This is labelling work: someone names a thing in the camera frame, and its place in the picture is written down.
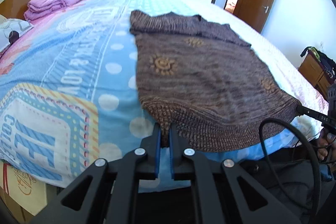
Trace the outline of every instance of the bed sheet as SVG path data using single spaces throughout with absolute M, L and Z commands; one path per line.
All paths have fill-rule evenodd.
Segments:
M 240 26 L 234 16 L 212 6 L 193 5 L 182 0 L 84 0 L 35 22 L 36 27 L 0 60 L 0 159 L 41 181 L 66 187 L 98 157 L 117 160 L 152 133 L 154 120 L 141 109 L 135 83 L 137 48 L 129 33 L 129 16 L 135 9 L 152 16 L 201 14 L 230 23 L 268 64 L 282 89 L 302 82 L 300 75 L 287 79 L 278 66 L 291 64 L 258 33 Z M 268 58 L 274 53 L 277 56 Z M 298 92 L 300 100 L 313 91 L 312 87 L 290 90 L 294 96 Z M 309 103 L 304 105 L 327 109 L 324 101 Z M 296 118 L 292 123 L 307 137 L 320 131 L 311 121 Z M 284 130 L 266 140 L 268 153 L 292 142 L 293 135 Z M 205 154 L 213 160 L 236 162 L 263 156 L 260 145 Z M 169 149 L 162 149 L 160 162 L 159 178 L 141 181 L 140 192 L 189 184 L 170 178 Z

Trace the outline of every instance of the knitted garment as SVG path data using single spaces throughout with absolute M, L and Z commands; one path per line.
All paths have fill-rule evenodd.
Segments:
M 259 143 L 268 117 L 291 122 L 300 102 L 281 90 L 268 67 L 228 24 L 174 13 L 151 17 L 132 11 L 130 32 L 138 48 L 139 100 L 160 124 L 204 152 L 242 149 Z M 283 127 L 268 124 L 264 138 Z

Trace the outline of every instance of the wooden cabinet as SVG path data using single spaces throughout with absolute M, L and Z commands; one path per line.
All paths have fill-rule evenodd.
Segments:
M 308 51 L 306 58 L 299 67 L 299 72 L 323 95 L 324 99 L 327 99 L 328 88 L 332 81 L 312 52 Z

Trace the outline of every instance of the pink blanket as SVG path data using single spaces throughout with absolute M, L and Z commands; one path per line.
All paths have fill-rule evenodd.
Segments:
M 80 1 L 81 0 L 31 0 L 28 3 L 28 10 L 24 13 L 24 17 L 27 21 L 36 20 Z

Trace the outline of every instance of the white pillow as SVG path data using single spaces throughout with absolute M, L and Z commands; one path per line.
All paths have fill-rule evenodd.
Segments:
M 11 46 L 33 27 L 31 23 L 17 18 L 10 18 L 2 22 L 0 24 L 0 52 Z

